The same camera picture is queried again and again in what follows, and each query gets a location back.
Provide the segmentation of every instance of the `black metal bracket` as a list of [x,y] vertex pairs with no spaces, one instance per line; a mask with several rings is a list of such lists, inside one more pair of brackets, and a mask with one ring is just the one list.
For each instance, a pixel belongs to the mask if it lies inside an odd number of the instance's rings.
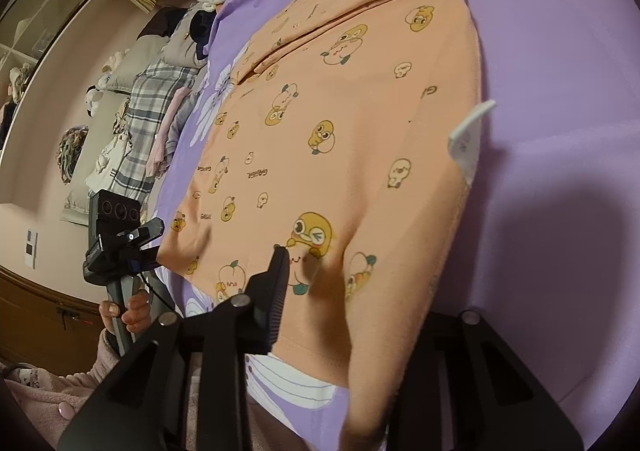
[[419,442],[441,450],[445,440],[452,451],[584,451],[556,401],[474,311],[427,316],[387,449],[409,451]]

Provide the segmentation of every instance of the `gray pillow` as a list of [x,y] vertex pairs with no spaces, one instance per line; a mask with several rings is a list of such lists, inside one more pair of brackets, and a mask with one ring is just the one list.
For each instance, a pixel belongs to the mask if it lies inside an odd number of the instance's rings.
[[196,58],[196,43],[189,35],[191,19],[196,12],[202,10],[202,4],[195,4],[184,14],[169,43],[162,50],[164,61],[173,66],[185,66],[189,68],[202,68],[207,64],[207,59]]
[[100,100],[98,111],[89,124],[89,133],[84,139],[74,176],[68,184],[69,193],[60,220],[89,225],[89,188],[84,180],[93,172],[102,149],[113,139],[113,122],[120,105],[127,99],[121,94],[105,92]]
[[138,38],[117,69],[111,74],[106,88],[114,92],[131,93],[136,76],[144,72],[152,62],[159,59],[160,51],[168,41],[169,38],[153,34]]

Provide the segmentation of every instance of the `plaid blanket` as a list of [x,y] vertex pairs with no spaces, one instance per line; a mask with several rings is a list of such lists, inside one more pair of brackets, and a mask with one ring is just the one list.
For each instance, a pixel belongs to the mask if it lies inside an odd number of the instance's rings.
[[169,65],[161,59],[136,76],[125,114],[132,150],[122,161],[110,191],[144,203],[154,185],[153,177],[145,177],[146,161],[162,118],[175,91],[192,86],[197,73],[196,68]]

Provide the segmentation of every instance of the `pink wall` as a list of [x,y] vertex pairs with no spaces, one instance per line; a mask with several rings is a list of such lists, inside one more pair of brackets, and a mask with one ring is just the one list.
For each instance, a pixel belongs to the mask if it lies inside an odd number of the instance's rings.
[[[22,155],[16,204],[0,205],[0,265],[45,287],[89,301],[103,300],[106,291],[82,278],[87,228],[59,219],[68,187],[60,180],[55,152],[67,128],[76,124],[91,127],[84,104],[87,87],[98,80],[111,54],[136,41],[148,19],[149,15],[127,0],[114,0],[60,63],[59,77],[42,103],[33,123],[31,144]],[[35,270],[24,264],[29,228],[38,232]]]

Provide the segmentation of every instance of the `screw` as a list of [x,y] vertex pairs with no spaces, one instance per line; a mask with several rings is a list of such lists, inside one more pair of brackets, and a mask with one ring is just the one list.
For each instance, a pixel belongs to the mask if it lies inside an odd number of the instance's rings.
[[164,312],[158,318],[158,322],[162,326],[169,326],[174,324],[178,320],[178,317],[175,315],[175,312]]
[[231,304],[233,306],[247,306],[251,303],[251,298],[246,294],[236,294],[231,298]]
[[467,325],[477,325],[480,322],[480,315],[474,310],[465,310],[462,313],[462,320]]

